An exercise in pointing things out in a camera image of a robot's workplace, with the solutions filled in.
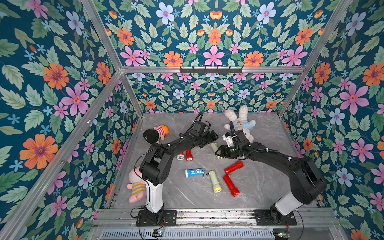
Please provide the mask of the blue flashlight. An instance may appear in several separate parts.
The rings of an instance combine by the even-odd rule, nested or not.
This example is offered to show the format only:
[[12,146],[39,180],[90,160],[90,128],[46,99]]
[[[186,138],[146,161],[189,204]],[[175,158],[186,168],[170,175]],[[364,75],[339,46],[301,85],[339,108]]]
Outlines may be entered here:
[[200,168],[200,169],[186,169],[185,170],[185,177],[190,178],[190,177],[196,177],[196,176],[204,176],[205,169]]

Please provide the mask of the red flashlight white rim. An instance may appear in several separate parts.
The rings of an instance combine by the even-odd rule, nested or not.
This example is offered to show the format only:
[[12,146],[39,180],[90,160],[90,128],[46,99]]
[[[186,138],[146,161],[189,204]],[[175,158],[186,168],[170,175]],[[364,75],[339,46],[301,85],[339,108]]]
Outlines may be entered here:
[[180,153],[180,154],[177,155],[177,160],[179,160],[179,161],[183,161],[184,159],[185,159],[185,154],[184,154],[184,152],[182,152],[182,153]]

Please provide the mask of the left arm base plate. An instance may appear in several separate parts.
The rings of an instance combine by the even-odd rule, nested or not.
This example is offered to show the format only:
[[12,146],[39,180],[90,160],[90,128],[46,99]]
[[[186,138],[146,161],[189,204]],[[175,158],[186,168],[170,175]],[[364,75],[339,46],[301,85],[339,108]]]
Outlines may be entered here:
[[149,210],[140,210],[137,220],[137,227],[174,227],[177,221],[176,210],[162,210],[159,213],[152,213]]

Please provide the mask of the pale green flashlight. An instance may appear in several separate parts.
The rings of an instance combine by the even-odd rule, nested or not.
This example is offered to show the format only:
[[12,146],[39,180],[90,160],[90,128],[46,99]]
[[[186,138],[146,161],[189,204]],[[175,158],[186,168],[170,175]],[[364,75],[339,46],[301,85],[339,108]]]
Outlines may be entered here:
[[220,193],[222,191],[222,187],[219,183],[219,179],[217,177],[216,172],[213,170],[209,171],[208,175],[209,175],[211,183],[213,185],[213,192],[214,193]]
[[213,143],[211,143],[211,148],[213,149],[214,154],[217,157],[217,159],[221,160],[223,157],[220,155],[221,151],[220,151],[218,145],[215,142],[213,142]]

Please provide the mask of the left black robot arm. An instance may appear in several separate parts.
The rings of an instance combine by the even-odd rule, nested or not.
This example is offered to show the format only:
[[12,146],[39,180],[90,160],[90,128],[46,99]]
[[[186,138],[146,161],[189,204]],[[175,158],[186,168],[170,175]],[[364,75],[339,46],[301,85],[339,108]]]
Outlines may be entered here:
[[171,173],[174,157],[195,147],[203,148],[210,145],[218,138],[215,131],[208,131],[203,135],[184,133],[170,143],[152,144],[140,165],[142,179],[147,187],[145,209],[152,214],[163,211],[163,183]]

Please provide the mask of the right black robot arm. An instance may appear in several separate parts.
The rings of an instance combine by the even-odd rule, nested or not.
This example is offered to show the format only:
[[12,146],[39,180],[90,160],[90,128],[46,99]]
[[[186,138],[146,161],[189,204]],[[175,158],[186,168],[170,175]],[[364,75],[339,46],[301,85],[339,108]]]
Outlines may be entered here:
[[228,159],[250,159],[261,162],[289,178],[290,190],[270,207],[270,216],[275,221],[308,205],[326,189],[326,181],[309,157],[293,157],[272,150],[261,143],[253,142],[238,147],[221,145],[215,151],[217,156]]

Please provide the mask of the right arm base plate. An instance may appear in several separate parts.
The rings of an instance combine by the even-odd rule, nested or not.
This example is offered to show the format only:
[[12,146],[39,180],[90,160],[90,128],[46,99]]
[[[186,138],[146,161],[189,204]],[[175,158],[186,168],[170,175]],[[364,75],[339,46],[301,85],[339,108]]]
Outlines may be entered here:
[[253,216],[258,226],[296,226],[297,220],[293,212],[286,216],[277,210],[254,210]]

